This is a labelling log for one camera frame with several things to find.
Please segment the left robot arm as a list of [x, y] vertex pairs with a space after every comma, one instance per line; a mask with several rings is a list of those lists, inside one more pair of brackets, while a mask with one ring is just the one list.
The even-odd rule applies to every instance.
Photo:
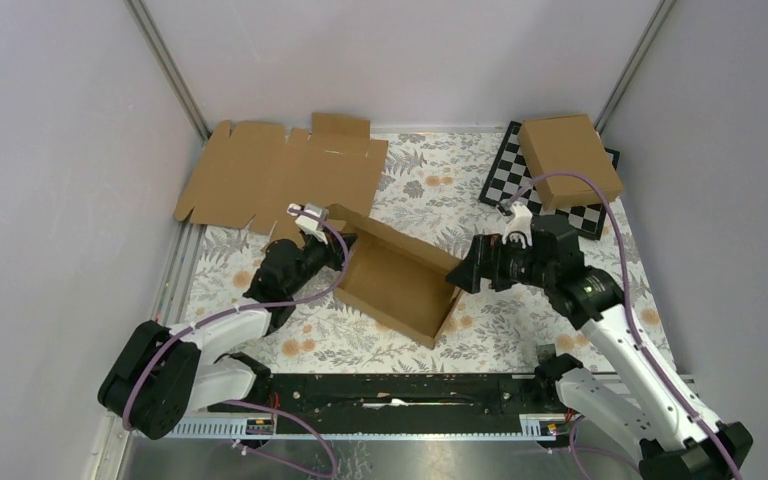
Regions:
[[156, 440], [188, 413], [235, 400], [256, 411], [269, 401], [269, 369], [232, 348], [268, 336], [295, 311], [295, 294], [327, 267], [340, 272], [355, 233], [271, 242], [243, 300], [202, 321], [139, 324], [102, 381], [99, 404]]

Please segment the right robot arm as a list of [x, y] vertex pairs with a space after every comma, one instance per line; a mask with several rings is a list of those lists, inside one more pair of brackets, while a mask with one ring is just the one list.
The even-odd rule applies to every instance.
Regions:
[[581, 414], [621, 445], [644, 479], [738, 479], [753, 438], [725, 423], [670, 368], [639, 327], [625, 292], [606, 271], [588, 266], [577, 231], [560, 215], [517, 216], [504, 233], [476, 235], [446, 276], [477, 293], [517, 284], [542, 290], [552, 308], [609, 361], [631, 397], [602, 385], [573, 356], [540, 365], [535, 402]]

